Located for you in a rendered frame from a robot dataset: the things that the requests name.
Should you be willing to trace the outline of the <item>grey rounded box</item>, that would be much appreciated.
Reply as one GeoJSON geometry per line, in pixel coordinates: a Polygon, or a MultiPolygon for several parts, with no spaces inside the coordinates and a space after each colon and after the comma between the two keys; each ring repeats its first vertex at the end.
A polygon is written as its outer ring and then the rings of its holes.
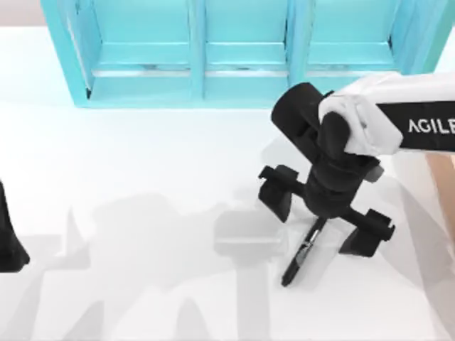
{"type": "Polygon", "coordinates": [[[369,183],[377,182],[384,173],[384,168],[381,165],[377,165],[374,169],[370,170],[365,176],[365,181],[369,183]]]}

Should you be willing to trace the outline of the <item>black pen with silver band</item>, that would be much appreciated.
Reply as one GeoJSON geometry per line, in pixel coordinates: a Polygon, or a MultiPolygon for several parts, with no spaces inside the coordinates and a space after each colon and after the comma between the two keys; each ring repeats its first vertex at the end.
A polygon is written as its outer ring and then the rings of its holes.
{"type": "Polygon", "coordinates": [[[300,244],[294,257],[290,261],[287,269],[285,270],[282,276],[281,285],[283,287],[289,286],[296,278],[296,275],[298,274],[300,268],[302,267],[302,264],[305,262],[309,252],[312,250],[315,241],[318,235],[321,233],[326,222],[327,219],[318,217],[311,226],[311,229],[307,232],[303,242],[300,244]]]}

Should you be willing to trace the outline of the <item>salmon-coloured box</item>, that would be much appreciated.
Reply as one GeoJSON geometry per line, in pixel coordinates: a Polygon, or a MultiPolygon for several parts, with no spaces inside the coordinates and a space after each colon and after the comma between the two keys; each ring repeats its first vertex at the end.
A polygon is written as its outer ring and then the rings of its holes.
{"type": "Polygon", "coordinates": [[[443,213],[455,221],[455,157],[442,153],[428,153],[429,165],[443,213]]]}

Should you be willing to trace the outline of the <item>light blue rack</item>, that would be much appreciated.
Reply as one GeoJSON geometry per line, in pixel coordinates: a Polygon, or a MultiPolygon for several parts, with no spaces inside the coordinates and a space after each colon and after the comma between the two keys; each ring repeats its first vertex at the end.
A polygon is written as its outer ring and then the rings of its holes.
{"type": "Polygon", "coordinates": [[[432,72],[455,0],[40,0],[79,108],[267,108],[291,86],[432,72]]]}

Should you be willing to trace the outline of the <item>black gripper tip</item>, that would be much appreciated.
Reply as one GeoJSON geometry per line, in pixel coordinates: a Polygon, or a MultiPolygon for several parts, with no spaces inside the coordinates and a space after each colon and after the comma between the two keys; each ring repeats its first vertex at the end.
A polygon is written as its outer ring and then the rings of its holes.
{"type": "Polygon", "coordinates": [[[30,260],[28,252],[14,231],[4,185],[0,181],[0,274],[18,273],[30,260]]]}

